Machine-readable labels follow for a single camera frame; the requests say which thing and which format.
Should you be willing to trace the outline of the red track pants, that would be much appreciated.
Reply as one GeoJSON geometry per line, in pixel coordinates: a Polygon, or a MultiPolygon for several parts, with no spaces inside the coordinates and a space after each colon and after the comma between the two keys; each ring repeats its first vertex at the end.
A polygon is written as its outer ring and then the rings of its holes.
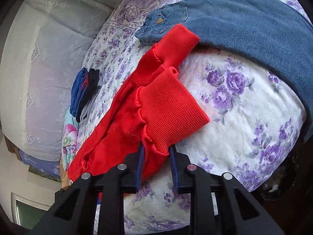
{"type": "Polygon", "coordinates": [[[116,93],[109,110],[69,166],[70,180],[104,174],[144,147],[142,179],[154,176],[169,147],[209,123],[209,117],[178,79],[178,66],[199,37],[175,25],[144,54],[116,93]]]}

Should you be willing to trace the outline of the folded grey garment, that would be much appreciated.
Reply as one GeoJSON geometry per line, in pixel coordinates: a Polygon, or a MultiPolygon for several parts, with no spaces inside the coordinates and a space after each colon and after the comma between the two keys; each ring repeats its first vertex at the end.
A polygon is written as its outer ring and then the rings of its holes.
{"type": "Polygon", "coordinates": [[[98,96],[100,89],[101,89],[101,86],[99,85],[96,89],[95,94],[92,96],[92,98],[87,102],[87,104],[82,109],[81,116],[80,116],[81,123],[86,123],[88,121],[89,115],[91,114],[91,111],[92,111],[92,105],[94,104],[95,99],[98,96]]]}

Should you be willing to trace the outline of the folded floral blanket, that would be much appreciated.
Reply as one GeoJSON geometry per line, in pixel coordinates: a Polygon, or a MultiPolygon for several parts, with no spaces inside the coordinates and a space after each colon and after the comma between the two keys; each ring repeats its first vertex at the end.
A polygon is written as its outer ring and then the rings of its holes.
{"type": "Polygon", "coordinates": [[[73,161],[77,152],[78,123],[67,109],[64,120],[62,138],[62,164],[65,171],[73,161]]]}

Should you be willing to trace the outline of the purple floral bedspread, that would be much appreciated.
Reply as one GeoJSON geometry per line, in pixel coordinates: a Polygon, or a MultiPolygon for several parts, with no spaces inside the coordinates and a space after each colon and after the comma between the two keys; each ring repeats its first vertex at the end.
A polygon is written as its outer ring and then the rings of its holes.
{"type": "MultiPolygon", "coordinates": [[[[92,134],[148,50],[135,37],[136,30],[151,11],[179,1],[183,0],[121,0],[115,7],[84,59],[84,67],[100,70],[102,87],[87,121],[79,125],[78,145],[92,134]]],[[[297,0],[277,1],[305,14],[297,0]]],[[[249,191],[268,180],[294,147],[307,116],[293,90],[251,61],[202,46],[183,62],[179,79],[210,122],[178,143],[177,150],[209,173],[231,172],[249,191]]],[[[175,192],[166,163],[137,194],[125,196],[125,232],[183,228],[190,208],[189,195],[175,192]]]]}

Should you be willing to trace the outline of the blue cloth on headboard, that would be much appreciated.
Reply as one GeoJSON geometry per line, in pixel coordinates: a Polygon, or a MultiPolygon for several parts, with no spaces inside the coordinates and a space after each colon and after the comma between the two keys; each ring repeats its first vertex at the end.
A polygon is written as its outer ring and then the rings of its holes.
{"type": "Polygon", "coordinates": [[[60,178],[60,169],[58,161],[46,161],[37,159],[31,155],[26,154],[22,150],[19,149],[19,155],[21,157],[21,161],[25,165],[30,165],[37,170],[44,172],[47,175],[60,178]]]}

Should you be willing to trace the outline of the folded red garment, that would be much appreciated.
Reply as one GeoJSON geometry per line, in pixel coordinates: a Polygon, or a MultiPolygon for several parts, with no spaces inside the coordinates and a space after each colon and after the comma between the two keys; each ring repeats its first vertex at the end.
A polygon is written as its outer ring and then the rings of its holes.
{"type": "Polygon", "coordinates": [[[86,75],[85,75],[84,81],[83,81],[83,83],[81,85],[81,90],[82,91],[84,91],[85,88],[87,88],[88,85],[89,85],[89,76],[88,75],[89,75],[89,73],[87,72],[86,75]]]}

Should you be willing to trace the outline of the folded black garment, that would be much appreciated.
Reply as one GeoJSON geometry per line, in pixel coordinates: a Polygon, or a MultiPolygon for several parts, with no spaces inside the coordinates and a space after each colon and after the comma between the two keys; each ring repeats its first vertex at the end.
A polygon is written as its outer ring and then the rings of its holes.
{"type": "Polygon", "coordinates": [[[89,85],[87,88],[85,88],[84,93],[82,94],[82,98],[78,103],[77,116],[75,117],[78,123],[80,123],[80,116],[84,106],[95,94],[97,87],[99,85],[102,87],[102,78],[101,78],[102,76],[100,74],[100,70],[90,69],[88,73],[89,73],[88,75],[89,85]]]}

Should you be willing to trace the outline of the folded blue garment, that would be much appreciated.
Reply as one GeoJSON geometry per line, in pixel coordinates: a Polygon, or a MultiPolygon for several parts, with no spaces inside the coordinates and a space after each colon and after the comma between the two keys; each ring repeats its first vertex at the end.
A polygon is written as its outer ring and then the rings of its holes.
{"type": "Polygon", "coordinates": [[[84,93],[84,90],[86,88],[86,86],[83,86],[83,83],[85,81],[85,78],[87,78],[87,73],[87,69],[85,67],[82,68],[76,75],[71,89],[71,103],[69,107],[69,112],[73,117],[77,116],[78,103],[82,98],[82,94],[84,93]]]}

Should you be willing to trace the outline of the blue denim jeans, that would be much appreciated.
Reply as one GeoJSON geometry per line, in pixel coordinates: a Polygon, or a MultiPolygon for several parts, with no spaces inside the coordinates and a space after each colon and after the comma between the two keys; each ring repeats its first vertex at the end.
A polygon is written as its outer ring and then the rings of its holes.
{"type": "Polygon", "coordinates": [[[312,25],[300,13],[279,0],[183,0],[152,11],[135,35],[150,45],[176,24],[282,79],[307,111],[304,140],[312,136],[312,25]]]}

